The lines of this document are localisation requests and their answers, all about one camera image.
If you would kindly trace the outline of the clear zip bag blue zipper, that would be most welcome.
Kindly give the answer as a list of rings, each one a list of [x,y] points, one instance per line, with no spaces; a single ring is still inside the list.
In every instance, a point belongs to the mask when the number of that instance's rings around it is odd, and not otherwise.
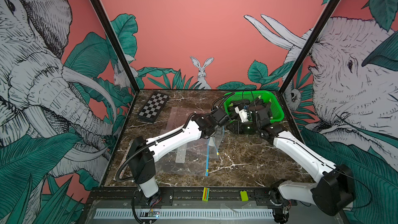
[[[224,127],[216,128],[215,133],[209,139],[200,139],[189,142],[187,145],[188,152],[194,155],[204,155],[209,159],[218,160],[220,157],[219,147],[224,138]]]

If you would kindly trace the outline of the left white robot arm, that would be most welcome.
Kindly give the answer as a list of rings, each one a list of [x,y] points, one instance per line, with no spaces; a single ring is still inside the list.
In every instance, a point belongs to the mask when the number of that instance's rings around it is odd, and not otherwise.
[[[209,139],[218,128],[230,122],[222,108],[207,114],[191,113],[185,123],[163,135],[144,139],[137,137],[126,157],[126,164],[132,173],[132,181],[147,198],[158,198],[160,190],[155,180],[155,163],[169,152],[192,141]]]

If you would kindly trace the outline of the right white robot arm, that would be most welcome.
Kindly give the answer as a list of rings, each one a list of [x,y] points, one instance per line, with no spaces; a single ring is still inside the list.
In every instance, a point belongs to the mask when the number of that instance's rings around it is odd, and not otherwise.
[[[270,104],[255,106],[231,105],[227,108],[231,123],[227,128],[236,134],[256,133],[298,163],[313,183],[279,180],[269,192],[274,205],[296,200],[313,204],[329,216],[352,207],[356,198],[351,169],[336,165],[300,142],[279,122],[271,123]]]

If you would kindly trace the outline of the green plastic basket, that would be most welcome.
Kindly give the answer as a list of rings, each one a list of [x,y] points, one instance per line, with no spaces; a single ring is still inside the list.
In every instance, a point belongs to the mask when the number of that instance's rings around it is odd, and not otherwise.
[[[249,99],[252,102],[256,98],[260,98],[264,101],[264,103],[271,103],[270,106],[270,111],[272,113],[272,116],[270,117],[271,123],[281,122],[285,117],[284,111],[282,110],[282,107],[280,106],[276,96],[270,91],[266,90],[236,91],[236,92],[228,92],[224,96],[227,95],[231,95],[231,97],[229,97],[224,102],[223,105],[228,114],[230,114],[228,107],[232,101]]]

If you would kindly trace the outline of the black white checkerboard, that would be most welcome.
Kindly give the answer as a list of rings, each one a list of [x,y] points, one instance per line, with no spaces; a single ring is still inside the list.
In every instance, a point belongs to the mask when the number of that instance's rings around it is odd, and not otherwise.
[[[139,120],[154,123],[165,107],[170,96],[161,92],[154,92],[137,114]]]

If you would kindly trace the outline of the green small block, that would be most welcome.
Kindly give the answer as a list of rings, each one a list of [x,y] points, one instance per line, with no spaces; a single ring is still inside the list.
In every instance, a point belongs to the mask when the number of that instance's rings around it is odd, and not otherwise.
[[[248,197],[247,191],[240,191],[240,198],[241,198],[242,202],[249,201],[249,197]]]

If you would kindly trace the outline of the striped colour block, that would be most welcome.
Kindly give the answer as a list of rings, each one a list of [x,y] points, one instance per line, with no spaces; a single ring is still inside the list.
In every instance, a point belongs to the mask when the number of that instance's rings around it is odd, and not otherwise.
[[[208,202],[208,200],[209,200],[209,192],[210,192],[209,188],[207,188],[207,187],[203,188],[202,201]]]

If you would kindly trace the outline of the white perforated rail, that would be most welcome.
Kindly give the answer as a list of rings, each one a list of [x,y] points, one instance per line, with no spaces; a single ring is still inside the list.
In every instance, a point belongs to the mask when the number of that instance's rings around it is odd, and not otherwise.
[[[184,208],[156,208],[137,209],[136,216],[141,220],[149,219],[210,219],[210,220],[244,220],[244,219],[273,219],[271,209],[184,209]],[[131,209],[126,208],[98,208],[94,219],[134,219]]]

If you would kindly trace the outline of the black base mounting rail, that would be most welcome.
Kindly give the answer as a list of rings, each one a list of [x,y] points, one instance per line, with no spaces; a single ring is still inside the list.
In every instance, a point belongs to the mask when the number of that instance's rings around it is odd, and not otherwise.
[[[241,192],[246,192],[249,201],[254,201],[257,206],[267,206],[270,208],[282,207],[274,205],[270,200],[270,188],[267,187],[208,187],[208,202],[242,202]],[[101,187],[91,191],[87,200],[88,204],[99,200],[127,200],[133,199],[136,187]],[[177,201],[202,201],[204,187],[160,187],[161,205],[171,206]]]

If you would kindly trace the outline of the right black frame post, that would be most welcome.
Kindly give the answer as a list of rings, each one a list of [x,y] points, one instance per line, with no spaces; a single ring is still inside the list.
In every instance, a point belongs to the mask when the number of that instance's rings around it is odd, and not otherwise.
[[[341,0],[329,0],[326,3],[326,6],[325,6],[325,8],[324,8],[319,20],[317,21],[316,25],[313,28],[313,31],[311,32],[308,40],[306,41],[304,47],[302,48],[302,50],[299,53],[296,61],[294,62],[294,64],[293,64],[293,66],[292,66],[287,78],[283,82],[282,86],[279,88],[278,92],[280,94],[284,94],[285,91],[287,90],[287,88],[289,87],[289,84],[293,80],[294,75],[297,73],[297,71],[299,70],[301,64],[303,63],[303,61],[305,60],[305,58],[309,54],[310,49],[314,45],[314,43],[315,43],[316,39],[318,38],[318,36],[323,31],[327,21],[329,20],[329,18],[331,17],[333,12],[335,11],[335,9],[336,9],[336,7],[337,7],[337,5],[339,4],[340,1]]]

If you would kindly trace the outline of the black frame post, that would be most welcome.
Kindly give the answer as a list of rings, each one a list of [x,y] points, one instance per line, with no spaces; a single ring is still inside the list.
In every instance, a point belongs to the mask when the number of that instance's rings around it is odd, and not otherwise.
[[[278,92],[280,94],[284,94],[285,91],[287,90],[287,88],[289,87],[289,84],[293,80],[294,75],[297,73],[297,71],[299,70],[301,64],[303,63],[303,61],[305,60],[305,58],[309,54],[310,49],[314,45],[314,43],[315,43],[316,39],[318,38],[318,36],[323,31],[327,21],[329,20],[329,18],[331,17],[333,12],[335,11],[335,9],[336,9],[336,7],[337,7],[337,5],[339,4],[340,1],[341,0],[329,0],[326,3],[326,6],[325,6],[325,8],[324,8],[319,20],[317,21],[316,25],[313,28],[313,31],[311,32],[308,40],[306,41],[304,47],[302,48],[302,50],[299,53],[296,61],[294,62],[294,64],[293,64],[293,66],[292,66],[287,78],[283,82],[282,86],[279,88]]]
[[[126,60],[123,49],[120,45],[120,42],[116,36],[116,33],[113,29],[113,26],[108,18],[108,15],[104,9],[104,6],[103,6],[101,0],[90,0],[90,3],[94,8],[97,17],[99,18],[99,21],[101,22],[101,25],[106,33],[106,36],[107,36],[113,50],[115,51],[115,53],[117,55],[118,60],[121,62],[121,65],[124,68],[124,71],[129,79],[129,82],[131,83],[132,88],[133,88],[133,92],[135,94],[139,93],[140,88],[131,72],[131,67]]]

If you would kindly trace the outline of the left black frame post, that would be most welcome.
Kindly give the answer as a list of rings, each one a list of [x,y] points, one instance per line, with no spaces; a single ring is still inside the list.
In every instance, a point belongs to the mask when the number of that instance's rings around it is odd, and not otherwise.
[[[117,55],[118,60],[121,62],[121,65],[124,68],[124,71],[129,79],[129,82],[131,83],[132,88],[133,88],[133,92],[135,94],[139,93],[140,88],[131,72],[131,67],[126,60],[123,49],[120,45],[120,42],[116,36],[116,33],[113,29],[113,26],[108,18],[108,15],[104,9],[104,6],[103,6],[101,0],[90,0],[90,3],[94,8],[97,17],[99,18],[99,21],[101,22],[101,25],[106,33],[106,36],[107,36],[113,50],[115,51],[115,53]]]

